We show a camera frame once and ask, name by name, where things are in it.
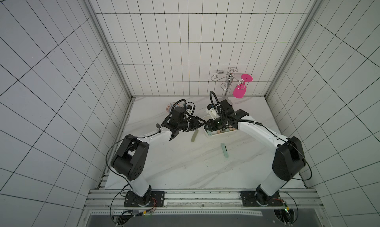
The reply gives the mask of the mint folding fruit knife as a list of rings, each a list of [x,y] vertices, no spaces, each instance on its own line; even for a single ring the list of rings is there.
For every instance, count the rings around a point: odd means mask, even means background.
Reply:
[[[221,143],[221,148],[222,148],[222,151],[223,151],[224,157],[225,157],[225,158],[229,158],[229,154],[228,154],[227,146],[226,146],[224,143]]]

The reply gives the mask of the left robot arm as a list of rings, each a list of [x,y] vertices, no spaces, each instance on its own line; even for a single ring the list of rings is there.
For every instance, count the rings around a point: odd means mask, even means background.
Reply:
[[[172,105],[163,122],[156,124],[155,132],[144,136],[129,134],[112,146],[117,150],[106,165],[126,180],[135,197],[149,200],[151,196],[151,186],[142,176],[149,149],[173,140],[180,132],[193,132],[205,125],[204,119],[194,116],[195,109],[193,102],[180,99]]]

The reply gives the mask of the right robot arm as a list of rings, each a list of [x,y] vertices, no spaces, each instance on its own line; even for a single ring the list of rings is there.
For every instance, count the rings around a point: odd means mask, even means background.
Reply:
[[[227,100],[219,101],[213,91],[209,93],[209,97],[211,105],[207,108],[208,113],[211,115],[211,110],[214,110],[217,117],[206,122],[206,132],[234,128],[261,142],[274,154],[272,170],[256,188],[254,195],[257,202],[265,206],[283,186],[308,165],[301,141],[295,136],[288,138],[272,131],[244,110],[235,111]]]

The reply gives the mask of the olive folding fruit knife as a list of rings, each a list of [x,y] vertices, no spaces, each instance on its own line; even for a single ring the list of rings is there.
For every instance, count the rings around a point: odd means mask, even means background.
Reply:
[[[195,142],[195,139],[196,139],[198,133],[199,133],[198,130],[195,130],[195,131],[194,131],[194,133],[193,133],[193,135],[192,135],[192,138],[191,138],[191,142]]]

